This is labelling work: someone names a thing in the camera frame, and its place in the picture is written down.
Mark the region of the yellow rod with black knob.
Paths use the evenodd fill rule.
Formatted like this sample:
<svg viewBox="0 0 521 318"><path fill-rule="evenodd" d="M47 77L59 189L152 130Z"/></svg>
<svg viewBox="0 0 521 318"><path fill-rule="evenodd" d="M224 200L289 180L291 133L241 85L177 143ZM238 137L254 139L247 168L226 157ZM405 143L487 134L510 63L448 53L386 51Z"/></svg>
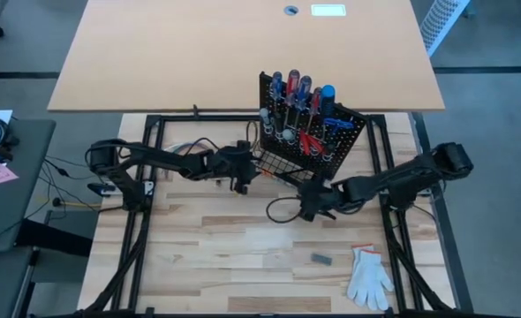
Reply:
<svg viewBox="0 0 521 318"><path fill-rule="evenodd" d="M91 208L91 209L97 209L99 208L101 205L100 204L91 204L91 203L78 203L78 202L71 202L71 201L63 201L61 200L60 198L54 198L52 200L52 206L53 207L82 207L82 208Z"/></svg>

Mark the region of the black pegboard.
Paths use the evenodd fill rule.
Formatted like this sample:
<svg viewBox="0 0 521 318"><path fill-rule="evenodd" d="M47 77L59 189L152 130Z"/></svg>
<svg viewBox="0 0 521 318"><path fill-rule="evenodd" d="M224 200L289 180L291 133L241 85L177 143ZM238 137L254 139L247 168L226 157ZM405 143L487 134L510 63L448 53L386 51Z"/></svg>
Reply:
<svg viewBox="0 0 521 318"><path fill-rule="evenodd" d="M299 111L296 108L297 96L296 102L292 107L289 107L285 104L285 90L288 78L283 78L282 97L278 102L274 102L269 93L271 80L272 75L269 76L264 72L259 76L260 109L268 109L270 116L269 125L266 125L260 117L261 133L262 125L265 125L266 127L275 125L278 132L282 131L282 129L285 129L287 126L291 126L292 130L297 130L299 125L307 125L311 97L313 91L317 87L311 86L310 95L306 101L306 108L302 111ZM322 117L320 110L321 106L319 108L319 113L313 117L311 129L315 130L316 128L321 128L321 132L316 133L316 135L324 141L326 148L330 148L332 150L332 153L335 155L334 158L330 162L310 159L307 161L304 160L291 162L312 171L314 173L313 177L323 176L324 178L332 179L338 172L343 161L350 153L352 146L354 146L355 141L365 127L366 117L357 111L344 107L341 103L335 100L334 112L331 118L352 122L355 125L355 128L351 130L340 129L335 134L332 134L331 128L323 125L323 120L325 118ZM259 142L255 148L261 148L261 133Z"/></svg>

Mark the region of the blue and black screwdriver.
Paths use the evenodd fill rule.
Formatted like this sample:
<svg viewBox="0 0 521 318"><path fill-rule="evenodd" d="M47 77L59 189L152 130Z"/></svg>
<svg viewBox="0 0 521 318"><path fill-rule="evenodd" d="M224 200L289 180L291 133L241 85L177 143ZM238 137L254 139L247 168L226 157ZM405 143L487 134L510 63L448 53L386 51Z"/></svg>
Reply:
<svg viewBox="0 0 521 318"><path fill-rule="evenodd" d="M321 89L321 110L323 118L331 117L334 112L336 90L332 85L325 85Z"/></svg>

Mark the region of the small blue device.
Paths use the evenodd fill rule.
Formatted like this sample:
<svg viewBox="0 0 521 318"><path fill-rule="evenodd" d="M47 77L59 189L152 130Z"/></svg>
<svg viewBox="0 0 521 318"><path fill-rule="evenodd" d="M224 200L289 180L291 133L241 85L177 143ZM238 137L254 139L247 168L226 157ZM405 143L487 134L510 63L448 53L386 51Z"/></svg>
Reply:
<svg viewBox="0 0 521 318"><path fill-rule="evenodd" d="M87 188L102 197L110 197L111 195L117 194L117 188L114 185L107 183L89 183Z"/></svg>

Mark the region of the chrome tool holder rack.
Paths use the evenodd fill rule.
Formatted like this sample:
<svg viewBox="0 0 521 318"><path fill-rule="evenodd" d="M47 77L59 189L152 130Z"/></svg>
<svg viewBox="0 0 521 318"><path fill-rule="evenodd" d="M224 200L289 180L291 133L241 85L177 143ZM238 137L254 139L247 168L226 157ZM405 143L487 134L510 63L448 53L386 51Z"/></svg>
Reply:
<svg viewBox="0 0 521 318"><path fill-rule="evenodd" d="M291 126L287 126L285 129L292 130ZM303 130L306 133L306 125L299 125L297 130L292 130L295 132L295 142L290 144L283 139L282 131L278 132L275 125L271 125L270 127L262 125L260 146L262 149L267 150L268 152L271 152L275 155L279 155L288 161L307 161L310 159L330 162L334 158L335 155L332 153L332 150L330 148L326 148L324 141L316 135L316 133L321 132L321 128L316 128L315 130L310 128L310 132L306 133L306 135L312 135L320 140L324 144L326 152L323 155L304 155L299 147L300 130Z"/></svg>

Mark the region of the slim clear red-handled screwdriver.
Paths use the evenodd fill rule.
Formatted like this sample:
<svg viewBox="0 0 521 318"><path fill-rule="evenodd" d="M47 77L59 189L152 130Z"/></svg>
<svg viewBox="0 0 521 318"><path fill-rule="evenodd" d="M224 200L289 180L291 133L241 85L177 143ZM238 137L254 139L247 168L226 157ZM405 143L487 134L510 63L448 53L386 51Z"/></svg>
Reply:
<svg viewBox="0 0 521 318"><path fill-rule="evenodd" d="M285 90L285 104L289 107L292 107L296 102L299 79L300 72L297 69L290 70Z"/></svg>

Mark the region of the clear blue-handled Phillips screwdriver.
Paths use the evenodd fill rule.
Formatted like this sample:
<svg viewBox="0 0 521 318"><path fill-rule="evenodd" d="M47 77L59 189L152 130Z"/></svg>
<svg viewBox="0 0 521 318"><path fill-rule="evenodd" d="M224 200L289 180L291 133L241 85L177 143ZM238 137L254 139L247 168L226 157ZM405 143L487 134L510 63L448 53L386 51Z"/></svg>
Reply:
<svg viewBox="0 0 521 318"><path fill-rule="evenodd" d="M296 108L299 111L302 111L306 108L306 101L310 95L312 85L312 79L310 76L303 76L298 83L298 91L297 91L297 102Z"/></svg>

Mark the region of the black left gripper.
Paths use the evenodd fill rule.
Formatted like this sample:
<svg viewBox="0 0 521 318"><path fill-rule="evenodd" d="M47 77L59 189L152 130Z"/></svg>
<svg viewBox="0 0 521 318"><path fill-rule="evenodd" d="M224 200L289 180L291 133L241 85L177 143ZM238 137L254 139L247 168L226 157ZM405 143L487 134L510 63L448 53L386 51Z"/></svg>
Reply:
<svg viewBox="0 0 521 318"><path fill-rule="evenodd" d="M262 158L250 149L249 141L239 140L236 146L220 148L214 156L214 177L229 178L231 191L239 194L247 194L251 178L261 174L254 164L261 164Z"/></svg>

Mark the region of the white cloth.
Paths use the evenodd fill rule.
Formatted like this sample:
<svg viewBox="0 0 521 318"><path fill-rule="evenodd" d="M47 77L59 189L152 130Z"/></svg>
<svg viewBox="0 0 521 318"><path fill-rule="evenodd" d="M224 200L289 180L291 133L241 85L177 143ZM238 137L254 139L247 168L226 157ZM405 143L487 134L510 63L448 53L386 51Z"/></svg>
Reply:
<svg viewBox="0 0 521 318"><path fill-rule="evenodd" d="M354 260L347 297L359 307L386 311L386 292L394 291L394 285L381 263L381 253L372 244L352 246L351 250Z"/></svg>

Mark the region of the white rectangular desk plate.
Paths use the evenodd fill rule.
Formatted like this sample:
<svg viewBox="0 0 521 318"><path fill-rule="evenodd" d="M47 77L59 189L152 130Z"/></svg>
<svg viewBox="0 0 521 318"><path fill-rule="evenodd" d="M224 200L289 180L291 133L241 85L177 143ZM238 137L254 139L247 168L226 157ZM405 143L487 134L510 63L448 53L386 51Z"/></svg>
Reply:
<svg viewBox="0 0 521 318"><path fill-rule="evenodd" d="M311 14L315 17L344 17L346 7L344 4L312 4Z"/></svg>

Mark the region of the dark grey side desk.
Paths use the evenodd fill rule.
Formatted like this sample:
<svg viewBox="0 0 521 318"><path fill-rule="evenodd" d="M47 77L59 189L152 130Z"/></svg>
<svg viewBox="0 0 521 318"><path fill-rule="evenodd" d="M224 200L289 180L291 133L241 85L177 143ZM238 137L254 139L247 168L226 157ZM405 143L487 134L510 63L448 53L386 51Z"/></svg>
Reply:
<svg viewBox="0 0 521 318"><path fill-rule="evenodd" d="M0 252L14 246L55 128L53 120L10 123L19 143L11 148L13 159L7 167L17 178L0 184Z"/></svg>

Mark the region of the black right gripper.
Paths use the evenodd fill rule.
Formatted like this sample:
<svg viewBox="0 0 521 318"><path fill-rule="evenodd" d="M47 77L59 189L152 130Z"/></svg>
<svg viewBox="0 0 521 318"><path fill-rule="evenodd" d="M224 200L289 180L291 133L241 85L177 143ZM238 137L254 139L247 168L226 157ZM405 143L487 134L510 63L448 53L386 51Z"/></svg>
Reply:
<svg viewBox="0 0 521 318"><path fill-rule="evenodd" d="M330 210L345 214L348 205L344 201L344 192L338 183L325 186L323 177L316 176L298 187L298 198L302 201L302 219L312 222L316 215L322 215L330 219L336 218L329 213Z"/></svg>

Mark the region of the white perforated computer tower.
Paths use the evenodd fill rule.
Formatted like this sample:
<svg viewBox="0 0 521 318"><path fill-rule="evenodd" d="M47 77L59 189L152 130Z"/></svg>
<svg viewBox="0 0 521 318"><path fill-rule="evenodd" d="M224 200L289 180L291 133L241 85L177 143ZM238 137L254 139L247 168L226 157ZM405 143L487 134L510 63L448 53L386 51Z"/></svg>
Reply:
<svg viewBox="0 0 521 318"><path fill-rule="evenodd" d="M427 55L431 57L471 0L434 0L419 25Z"/></svg>

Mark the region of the beige table top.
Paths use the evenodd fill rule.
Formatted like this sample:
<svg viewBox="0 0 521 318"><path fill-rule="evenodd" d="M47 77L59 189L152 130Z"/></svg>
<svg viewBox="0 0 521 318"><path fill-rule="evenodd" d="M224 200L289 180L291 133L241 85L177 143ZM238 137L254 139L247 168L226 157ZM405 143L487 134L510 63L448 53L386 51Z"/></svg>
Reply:
<svg viewBox="0 0 521 318"><path fill-rule="evenodd" d="M355 110L444 107L410 0L88 0L49 109L253 110L292 69Z"/></svg>

